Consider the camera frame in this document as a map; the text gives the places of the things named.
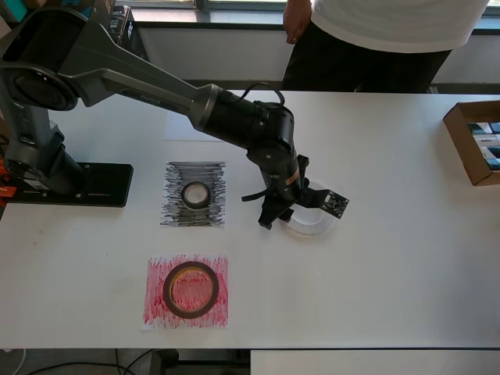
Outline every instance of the black device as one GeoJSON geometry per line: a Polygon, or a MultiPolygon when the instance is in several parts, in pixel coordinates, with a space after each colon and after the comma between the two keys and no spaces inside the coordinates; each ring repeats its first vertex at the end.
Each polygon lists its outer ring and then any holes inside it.
{"type": "Polygon", "coordinates": [[[181,113],[193,127],[247,150],[266,190],[259,223],[288,221],[297,203],[338,218],[348,200],[314,191],[305,178],[309,160],[294,147],[294,117],[279,103],[250,102],[215,85],[193,87],[113,43],[105,28],[72,9],[39,9],[0,40],[0,108],[12,130],[5,167],[33,189],[11,202],[124,206],[132,167],[77,163],[47,109],[89,107],[119,94],[181,113]]]}

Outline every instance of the red scribbled paper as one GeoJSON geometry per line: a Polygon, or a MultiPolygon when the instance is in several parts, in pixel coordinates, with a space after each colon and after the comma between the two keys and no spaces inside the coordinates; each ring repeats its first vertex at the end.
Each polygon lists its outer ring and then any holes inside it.
{"type": "Polygon", "coordinates": [[[229,293],[227,291],[227,257],[225,255],[173,255],[151,258],[148,262],[148,279],[143,323],[145,330],[179,327],[227,327],[229,316],[229,293]],[[163,301],[163,283],[169,272],[181,263],[202,262],[212,268],[219,281],[216,304],[204,316],[183,319],[173,315],[163,301]]]}

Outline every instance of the orange object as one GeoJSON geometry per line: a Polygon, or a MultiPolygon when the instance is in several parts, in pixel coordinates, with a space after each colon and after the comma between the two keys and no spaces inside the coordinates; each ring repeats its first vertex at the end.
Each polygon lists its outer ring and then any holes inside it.
{"type": "Polygon", "coordinates": [[[8,174],[9,172],[7,172],[7,170],[5,169],[5,167],[3,166],[3,160],[0,160],[0,176],[4,175],[4,174],[8,174]]]}
{"type": "Polygon", "coordinates": [[[13,186],[0,186],[0,197],[12,198],[16,193],[17,188],[13,186]]]}

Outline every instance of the cardboard box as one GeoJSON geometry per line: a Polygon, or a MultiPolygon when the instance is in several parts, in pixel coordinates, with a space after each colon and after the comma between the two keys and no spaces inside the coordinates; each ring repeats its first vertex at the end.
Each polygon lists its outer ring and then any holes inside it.
{"type": "Polygon", "coordinates": [[[112,11],[111,21],[108,27],[109,36],[121,48],[148,60],[148,54],[142,44],[139,29],[135,27],[134,16],[130,6],[117,5],[112,11]]]}
{"type": "Polygon", "coordinates": [[[115,0],[47,0],[44,6],[64,6],[75,9],[106,28],[111,20],[115,0]]]}
{"type": "Polygon", "coordinates": [[[475,186],[500,184],[500,170],[491,170],[468,123],[500,122],[500,101],[457,103],[445,116],[444,122],[467,175],[475,186]]]}

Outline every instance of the white tabletop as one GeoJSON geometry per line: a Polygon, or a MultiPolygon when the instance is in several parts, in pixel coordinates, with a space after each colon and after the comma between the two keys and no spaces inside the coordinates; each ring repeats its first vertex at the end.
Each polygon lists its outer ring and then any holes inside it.
{"type": "Polygon", "coordinates": [[[470,184],[441,122],[489,97],[285,94],[308,176],[351,200],[324,236],[261,228],[245,152],[163,141],[162,109],[51,113],[75,160],[134,178],[123,209],[7,206],[0,348],[500,347],[500,186],[470,184]],[[160,227],[169,160],[228,161],[225,230],[160,227]],[[228,328],[141,330],[149,257],[180,253],[228,255],[228,328]]]}

